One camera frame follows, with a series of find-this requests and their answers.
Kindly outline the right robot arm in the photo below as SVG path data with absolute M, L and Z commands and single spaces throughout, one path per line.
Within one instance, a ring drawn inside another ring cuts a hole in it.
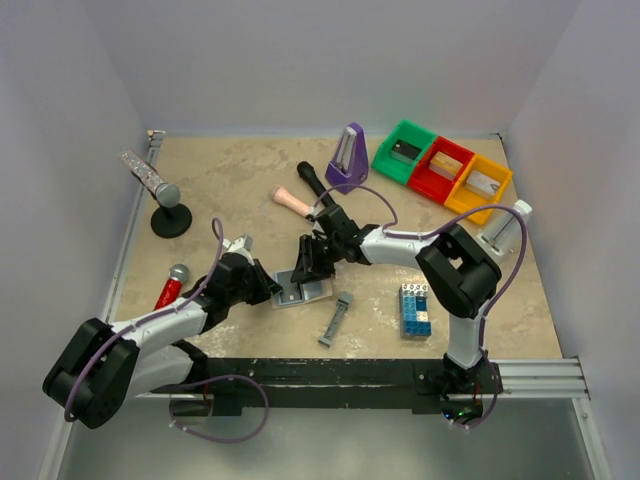
M 502 272 L 458 223 L 429 233 L 360 227 L 342 207 L 331 205 L 315 216 L 313 232 L 299 239 L 292 280 L 301 284 L 328 279 L 340 261 L 395 265 L 421 271 L 430 292 L 449 313 L 446 358 L 470 370 L 483 357 L 484 309 L 495 298 Z

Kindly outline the beige card holder wallet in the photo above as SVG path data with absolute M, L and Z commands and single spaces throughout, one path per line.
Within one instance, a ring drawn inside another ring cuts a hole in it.
M 276 272 L 274 280 L 282 287 L 282 291 L 272 298 L 274 309 L 299 306 L 330 297 L 333 294 L 329 279 L 298 283 L 291 280 L 293 271 Z

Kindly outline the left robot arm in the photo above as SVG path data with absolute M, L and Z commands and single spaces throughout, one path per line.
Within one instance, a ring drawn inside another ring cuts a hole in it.
M 162 309 L 112 325 L 97 318 L 83 322 L 42 390 L 67 420 L 98 428 L 126 399 L 189 376 L 195 361 L 187 338 L 217 326 L 233 306 L 261 304 L 281 290 L 258 260 L 225 253 L 209 275 Z

